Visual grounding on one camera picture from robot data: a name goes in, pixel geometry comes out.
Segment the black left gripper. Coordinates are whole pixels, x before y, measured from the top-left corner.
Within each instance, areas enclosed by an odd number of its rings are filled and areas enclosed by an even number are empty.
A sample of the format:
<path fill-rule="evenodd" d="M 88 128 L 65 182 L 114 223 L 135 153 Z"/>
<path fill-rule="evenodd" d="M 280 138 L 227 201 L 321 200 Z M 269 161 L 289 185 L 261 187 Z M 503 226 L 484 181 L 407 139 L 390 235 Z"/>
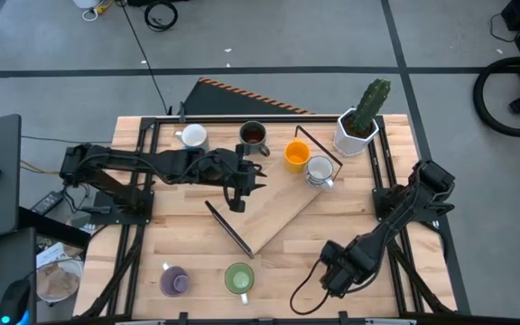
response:
<path fill-rule="evenodd" d="M 205 159 L 205 183 L 239 190 L 242 196 L 249 196 L 253 190 L 265 187 L 265 184 L 254 183 L 254 175 L 265 177 L 263 166 L 246 161 L 245 153 L 243 144 L 237 144 L 234 151 L 218 148 L 208 152 Z"/>

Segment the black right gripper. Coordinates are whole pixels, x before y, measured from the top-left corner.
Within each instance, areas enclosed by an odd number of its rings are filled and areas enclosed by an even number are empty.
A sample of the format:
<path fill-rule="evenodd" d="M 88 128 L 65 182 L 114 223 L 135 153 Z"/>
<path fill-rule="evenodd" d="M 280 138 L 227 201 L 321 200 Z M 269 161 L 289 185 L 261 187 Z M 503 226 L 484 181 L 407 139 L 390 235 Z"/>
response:
<path fill-rule="evenodd" d="M 364 282 L 364 271 L 352 254 L 355 245 L 355 241 L 347 246 L 327 241 L 321 249 L 320 260 L 326 265 L 321 286 L 330 296 L 343 298 L 353 284 Z"/>

